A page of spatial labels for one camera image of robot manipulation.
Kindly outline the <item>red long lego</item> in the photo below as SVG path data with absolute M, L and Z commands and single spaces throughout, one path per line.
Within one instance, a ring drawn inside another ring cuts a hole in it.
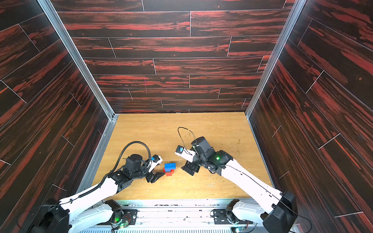
M 174 170 L 166 171 L 163 170 L 167 176 L 172 176 L 174 174 Z

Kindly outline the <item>blue long lego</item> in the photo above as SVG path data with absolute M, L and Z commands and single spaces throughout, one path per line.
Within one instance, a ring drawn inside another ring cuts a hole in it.
M 167 164 L 164 165 L 164 169 L 175 170 L 176 169 L 176 163 L 167 163 Z

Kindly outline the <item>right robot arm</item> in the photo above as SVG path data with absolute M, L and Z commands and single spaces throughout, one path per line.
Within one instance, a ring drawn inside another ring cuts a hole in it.
M 295 196 L 275 189 L 244 169 L 223 150 L 215 151 L 204 137 L 192 142 L 190 150 L 179 145 L 175 154 L 186 159 L 182 170 L 194 175 L 201 167 L 208 169 L 241 188 L 256 204 L 233 199 L 225 209 L 224 218 L 232 224 L 250 221 L 264 226 L 269 233 L 290 232 L 298 217 Z

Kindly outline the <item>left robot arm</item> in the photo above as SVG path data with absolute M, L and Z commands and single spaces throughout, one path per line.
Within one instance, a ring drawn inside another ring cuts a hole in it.
M 102 182 L 73 196 L 63 198 L 57 204 L 43 205 L 27 229 L 28 233 L 77 233 L 99 223 L 117 220 L 120 210 L 116 201 L 106 201 L 127 187 L 134 180 L 146 178 L 155 183 L 164 174 L 153 173 L 163 159 L 154 155 L 144 161 L 142 156 L 132 154 L 117 171 L 106 175 Z

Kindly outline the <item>aluminium front rail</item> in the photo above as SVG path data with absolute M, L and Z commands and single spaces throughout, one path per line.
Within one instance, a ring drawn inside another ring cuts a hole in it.
M 232 200 L 220 200 L 217 204 L 204 204 L 195 206 L 182 206 L 182 205 L 158 205 L 153 207 L 144 206 L 121 206 L 122 209 L 137 209 L 138 217 L 135 225 L 145 224 L 152 225 L 153 227 L 197 227 L 204 224 L 213 223 L 214 220 L 210 216 L 213 209 L 226 209 Z M 241 200 L 245 203 L 256 204 L 253 199 Z M 127 228 L 129 226 L 113 226 L 115 230 Z M 227 224 L 232 228 L 232 232 L 239 233 L 239 225 Z

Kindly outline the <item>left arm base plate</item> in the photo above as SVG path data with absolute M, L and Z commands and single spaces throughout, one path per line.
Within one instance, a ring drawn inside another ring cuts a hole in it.
M 110 219 L 106 222 L 99 223 L 98 225 L 108 225 L 108 226 L 129 226 L 135 225 L 138 217 L 137 209 L 122 209 L 115 210 Z

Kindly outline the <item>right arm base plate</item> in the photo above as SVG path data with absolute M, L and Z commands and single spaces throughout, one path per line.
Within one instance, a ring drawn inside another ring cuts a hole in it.
M 251 224 L 253 224 L 252 221 L 239 220 L 233 214 L 232 211 L 227 212 L 225 209 L 213 209 L 210 212 L 210 216 L 213 218 L 215 225 L 224 225 L 224 224 L 225 225 L 227 225 L 227 224 L 231 224 L 231 225 L 248 224 L 248 225 L 251 225 Z

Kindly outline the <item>right aluminium corner post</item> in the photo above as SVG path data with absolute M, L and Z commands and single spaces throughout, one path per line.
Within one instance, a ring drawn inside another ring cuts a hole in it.
M 259 81 L 259 84 L 257 86 L 257 89 L 251 99 L 251 102 L 248 106 L 248 108 L 246 109 L 245 111 L 245 115 L 246 115 L 246 118 L 248 120 L 248 122 L 250 122 L 250 116 L 254 110 L 254 107 L 257 103 L 257 101 L 259 100 L 259 97 L 261 95 L 261 93 L 263 92 L 264 90 L 264 87 L 270 77 L 270 74 L 272 72 L 272 70 L 274 69 L 275 65 L 276 65 L 276 62 L 295 26 L 295 23 L 296 21 L 298 20 L 303 8 L 304 8 L 304 5 L 306 4 L 306 0 L 296 0 L 294 5 L 293 5 L 293 8 L 291 9 L 290 13 L 289 13 L 289 16 L 286 20 L 286 23 L 284 25 L 284 28 L 283 30 L 281 31 L 281 34 L 278 38 L 278 41 L 274 47 L 274 50 L 268 60 L 268 63 L 265 67 L 265 70 L 262 74 L 262 77 Z

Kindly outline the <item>aluminium corner post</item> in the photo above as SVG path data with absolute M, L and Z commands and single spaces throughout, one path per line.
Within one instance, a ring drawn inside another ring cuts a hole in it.
M 117 119 L 118 116 L 115 114 L 114 110 L 108 103 L 107 99 L 105 98 L 104 94 L 100 90 L 97 82 L 95 81 L 93 75 L 89 71 L 86 63 L 84 62 L 82 56 L 80 55 L 76 45 L 74 44 L 71 36 L 69 35 L 66 27 L 64 26 L 60 16 L 56 12 L 53 4 L 51 1 L 48 0 L 38 0 L 38 4 L 40 5 L 41 9 L 43 10 L 44 14 L 50 21 L 52 27 L 56 31 L 57 35 L 61 39 L 62 43 L 64 44 L 65 48 L 69 52 L 70 56 L 72 57 L 74 63 L 76 64 L 77 68 L 79 69 L 81 75 L 87 82 L 89 88 L 93 92 L 94 96 L 98 100 L 100 106 L 102 107 L 103 111 L 105 112 L 106 116 L 109 120 Z
M 259 84 L 257 86 L 257 89 L 251 99 L 251 102 L 248 106 L 248 108 L 246 109 L 245 111 L 245 115 L 246 115 L 246 118 L 248 120 L 248 122 L 250 122 L 250 116 L 254 110 L 254 107 L 257 103 L 257 101 L 259 100 L 259 97 L 261 95 L 261 93 L 263 92 L 264 90 L 264 87 L 270 77 L 270 74 L 272 72 L 272 70 L 274 69 L 275 65 L 276 65 L 276 62 L 295 26 L 295 23 L 296 21 L 298 20 L 303 8 L 304 8 L 304 5 L 306 4 L 306 0 L 296 0 L 294 5 L 293 5 L 293 8 L 291 9 L 290 13 L 289 13 L 289 16 L 286 20 L 286 23 L 284 25 L 284 28 L 283 30 L 281 31 L 281 34 L 278 38 L 278 41 L 274 47 L 274 50 L 268 60 L 268 63 L 265 67 L 265 70 L 262 74 L 262 77 L 259 81 Z

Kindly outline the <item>left aluminium corner post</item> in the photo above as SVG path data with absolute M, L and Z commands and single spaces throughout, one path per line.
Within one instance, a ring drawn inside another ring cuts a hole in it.
M 57 35 L 61 39 L 62 43 L 64 44 L 65 48 L 69 52 L 70 56 L 72 57 L 74 63 L 76 64 L 77 68 L 79 69 L 81 75 L 87 82 L 89 88 L 93 92 L 94 96 L 98 100 L 100 106 L 102 107 L 103 111 L 105 112 L 106 116 L 109 120 L 117 119 L 118 116 L 115 114 L 114 110 L 108 103 L 107 99 L 105 98 L 104 94 L 100 90 L 97 82 L 95 81 L 93 75 L 89 71 L 86 63 L 84 62 L 82 56 L 80 55 L 76 45 L 74 44 L 71 36 L 69 35 L 66 27 L 64 26 L 60 16 L 56 12 L 53 4 L 51 1 L 48 0 L 38 0 L 38 4 L 40 5 L 41 9 L 43 10 L 44 14 L 50 21 L 52 27 L 56 31 Z

